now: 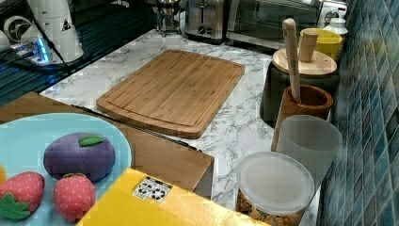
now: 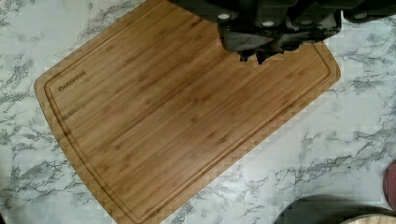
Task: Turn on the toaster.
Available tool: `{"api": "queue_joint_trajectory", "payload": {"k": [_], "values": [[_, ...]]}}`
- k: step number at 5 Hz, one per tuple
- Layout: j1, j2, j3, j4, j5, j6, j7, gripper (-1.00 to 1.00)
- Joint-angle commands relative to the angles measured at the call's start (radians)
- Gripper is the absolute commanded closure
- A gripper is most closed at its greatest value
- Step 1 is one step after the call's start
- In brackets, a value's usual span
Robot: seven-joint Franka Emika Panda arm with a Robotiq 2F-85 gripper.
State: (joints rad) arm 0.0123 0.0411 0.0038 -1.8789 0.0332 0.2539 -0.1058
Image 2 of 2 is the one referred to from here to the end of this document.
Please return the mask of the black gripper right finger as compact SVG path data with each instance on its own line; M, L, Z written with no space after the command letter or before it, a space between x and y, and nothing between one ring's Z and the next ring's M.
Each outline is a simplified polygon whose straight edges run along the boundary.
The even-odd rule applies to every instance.
M282 34L270 43L258 47L255 50L256 59L259 64L262 64L266 59L276 54L297 50L302 44L315 44L321 42L339 32L339 29L313 29L295 34Z

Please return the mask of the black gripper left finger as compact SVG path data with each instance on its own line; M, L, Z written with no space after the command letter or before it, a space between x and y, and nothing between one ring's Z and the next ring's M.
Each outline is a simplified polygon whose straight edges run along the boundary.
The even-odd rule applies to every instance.
M273 38L256 34L246 34L218 26L219 39L223 48L236 52L241 62L246 62L261 46L273 41Z

